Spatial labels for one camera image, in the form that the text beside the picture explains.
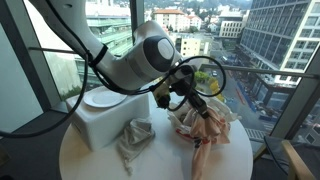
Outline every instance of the floor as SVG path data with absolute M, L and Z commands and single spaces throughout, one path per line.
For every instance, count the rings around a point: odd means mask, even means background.
M 17 133 L 36 131 L 61 119 L 65 113 L 49 111 L 23 126 Z M 9 153 L 9 162 L 0 166 L 0 180 L 60 180 L 59 147 L 70 122 L 34 138 L 0 140 L 0 146 Z M 254 151 L 258 144 L 252 142 Z M 282 180 L 286 177 L 268 159 L 258 160 L 253 167 L 251 180 Z

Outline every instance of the round white table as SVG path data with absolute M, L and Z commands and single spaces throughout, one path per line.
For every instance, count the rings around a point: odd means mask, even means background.
M 69 126 L 60 148 L 60 172 L 63 180 L 189 180 L 193 143 L 179 137 L 168 120 L 166 110 L 156 108 L 150 100 L 154 140 L 130 165 L 128 175 L 116 140 L 109 146 L 92 152 L 72 126 Z M 253 157 L 249 138 L 236 120 L 231 123 L 230 144 L 213 145 L 204 169 L 204 180 L 249 180 Z

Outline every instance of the balcony railing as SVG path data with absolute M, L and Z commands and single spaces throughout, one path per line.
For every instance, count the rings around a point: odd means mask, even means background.
M 130 18 L 127 19 L 87 19 L 89 27 L 103 27 L 103 26 L 119 26 L 131 25 Z

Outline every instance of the window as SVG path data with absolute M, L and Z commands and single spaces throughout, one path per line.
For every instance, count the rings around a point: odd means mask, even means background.
M 313 130 L 320 135 L 320 124 L 315 124 L 313 126 Z
M 311 29 L 303 29 L 300 34 L 300 37 L 309 37 L 310 34 L 311 34 Z
M 297 63 L 296 69 L 304 69 L 306 67 L 306 63 Z
M 309 41 L 307 45 L 307 49 L 315 49 L 318 46 L 318 42 L 315 41 Z
M 294 51 L 292 51 L 291 52 L 291 55 L 290 55 L 290 58 L 293 58 L 293 59 L 298 59 L 299 58 L 299 56 L 300 56 L 300 52 L 294 52 Z
M 297 41 L 297 43 L 294 46 L 294 48 L 303 49 L 305 44 L 306 44 L 306 41 Z
M 280 76 L 280 80 L 282 80 L 282 81 L 286 81 L 287 78 L 288 78 L 288 76 Z
M 319 29 L 315 29 L 313 34 L 312 34 L 312 37 L 319 37 L 320 38 L 320 30 Z
M 318 20 L 318 17 L 308 17 L 306 26 L 314 26 Z
M 320 13 L 320 3 L 319 2 L 314 3 L 314 6 L 311 10 L 311 13 Z
M 312 144 L 315 139 L 314 139 L 314 137 L 312 137 L 310 134 L 308 134 L 307 137 L 306 137 L 306 140 L 307 140 L 310 144 Z
M 297 82 L 298 79 L 299 79 L 299 77 L 291 77 L 291 78 L 290 78 L 290 81 L 291 81 L 291 82 Z
M 301 55 L 301 59 L 310 59 L 311 56 L 312 56 L 312 53 L 306 53 L 306 52 L 304 52 L 304 53 L 302 53 L 302 55 Z
M 285 68 L 289 68 L 289 69 L 293 69 L 294 65 L 296 65 L 295 62 L 287 62 L 286 67 Z

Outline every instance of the office building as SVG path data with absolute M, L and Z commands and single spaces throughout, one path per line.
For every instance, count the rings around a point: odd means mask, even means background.
M 249 11 L 227 10 L 219 16 L 220 38 L 240 38 L 241 31 L 245 27 Z
M 190 26 L 195 26 L 198 30 L 201 28 L 202 20 L 194 14 L 186 15 L 177 9 L 157 9 L 154 13 L 154 20 L 160 26 L 172 28 L 174 32 L 189 30 Z
M 177 9 L 157 9 L 153 12 L 155 21 L 161 26 L 172 27 L 173 31 L 184 31 L 186 27 L 185 14 Z
M 305 72 L 320 41 L 320 1 L 256 0 L 241 39 L 242 61 L 269 70 Z M 252 93 L 283 109 L 299 77 L 257 75 Z
M 115 55 L 125 54 L 132 47 L 131 14 L 129 8 L 109 6 L 112 1 L 87 2 L 87 23 L 91 32 L 103 44 L 108 46 L 108 51 Z M 84 76 L 84 61 L 75 58 L 80 79 Z M 101 86 L 101 82 L 91 69 L 88 73 L 89 88 Z

